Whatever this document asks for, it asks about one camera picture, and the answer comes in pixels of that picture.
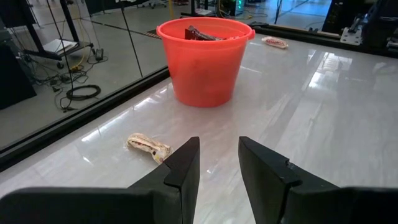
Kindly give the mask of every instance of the metal stand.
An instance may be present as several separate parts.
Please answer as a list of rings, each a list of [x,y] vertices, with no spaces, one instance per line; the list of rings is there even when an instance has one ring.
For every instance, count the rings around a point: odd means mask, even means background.
[[[73,52],[76,52],[77,50],[84,49],[85,47],[90,47],[93,50],[93,47],[94,47],[93,43],[81,42],[79,40],[79,36],[77,35],[75,25],[73,25],[72,17],[70,16],[66,0],[60,0],[60,4],[62,7],[62,11],[65,15],[65,19],[68,22],[68,26],[69,26],[70,32],[72,34],[73,41],[77,42],[78,44],[76,47],[74,47],[70,50],[67,50],[66,53],[62,52],[60,55],[58,55],[54,52],[48,52],[48,51],[44,50],[43,45],[39,39],[39,36],[36,33],[36,30],[33,27],[33,25],[31,23],[27,22],[28,21],[27,15],[29,14],[28,10],[30,10],[30,9],[24,7],[23,3],[22,3],[22,1],[26,1],[26,0],[17,0],[17,1],[18,1],[19,8],[22,11],[22,18],[26,21],[26,23],[25,23],[26,27],[27,27],[27,29],[30,33],[30,36],[32,37],[36,47],[37,47],[37,51],[24,50],[25,53],[27,53],[29,55],[35,55],[38,57],[44,57],[44,58],[49,58],[49,59],[53,59],[53,60],[58,60],[58,63],[62,64],[62,57],[67,56]]]

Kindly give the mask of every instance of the table surface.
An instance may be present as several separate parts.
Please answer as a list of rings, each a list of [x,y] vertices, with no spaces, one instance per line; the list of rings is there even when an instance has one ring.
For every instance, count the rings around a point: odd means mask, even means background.
[[[233,99],[178,102],[167,79],[0,174],[0,195],[30,186],[127,187],[157,164],[129,150],[144,133],[177,149],[201,144],[195,223],[254,223],[238,137],[283,154],[340,187],[398,187],[396,59],[288,40],[250,41]]]

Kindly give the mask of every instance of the plastic bucket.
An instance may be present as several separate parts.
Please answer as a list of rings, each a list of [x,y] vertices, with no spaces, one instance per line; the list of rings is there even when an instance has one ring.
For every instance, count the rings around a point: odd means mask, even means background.
[[[231,40],[185,40],[185,29]],[[174,93],[186,105],[218,106],[232,97],[246,42],[254,38],[248,25],[231,19],[193,17],[157,27],[162,37]]]

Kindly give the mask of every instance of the marble surface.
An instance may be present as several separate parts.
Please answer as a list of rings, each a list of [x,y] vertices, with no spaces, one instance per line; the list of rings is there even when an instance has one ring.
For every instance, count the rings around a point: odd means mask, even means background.
[[[165,80],[0,174],[0,195],[28,186],[127,187],[157,164],[129,150],[144,133],[178,148],[201,144],[195,223],[254,223],[238,137],[289,157],[341,187],[398,187],[397,60],[257,35],[233,99],[217,108],[178,102]]]

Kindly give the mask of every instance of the black equipment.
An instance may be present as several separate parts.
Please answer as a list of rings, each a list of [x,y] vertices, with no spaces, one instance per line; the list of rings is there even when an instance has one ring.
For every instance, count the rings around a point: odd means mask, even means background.
[[[99,62],[102,59],[104,59],[104,49],[97,49],[95,51],[95,60]]]
[[[398,30],[398,1],[378,0],[364,19],[363,45],[386,48],[394,32]]]
[[[25,15],[22,15],[22,7],[24,8],[24,12],[26,13]],[[36,23],[32,12],[29,9],[27,0],[21,2],[15,0],[1,0],[0,18],[7,28]]]
[[[0,44],[0,109],[36,96],[10,46]]]
[[[0,200],[0,223],[193,223],[199,137],[127,189],[38,187]]]
[[[220,0],[218,2],[221,3],[221,9],[230,16],[237,16],[243,13],[244,0]]]
[[[341,34],[345,27],[350,27],[358,14],[366,14],[376,1],[370,0],[332,0],[323,32]]]
[[[249,139],[239,163],[256,223],[394,223],[397,189],[339,188]]]

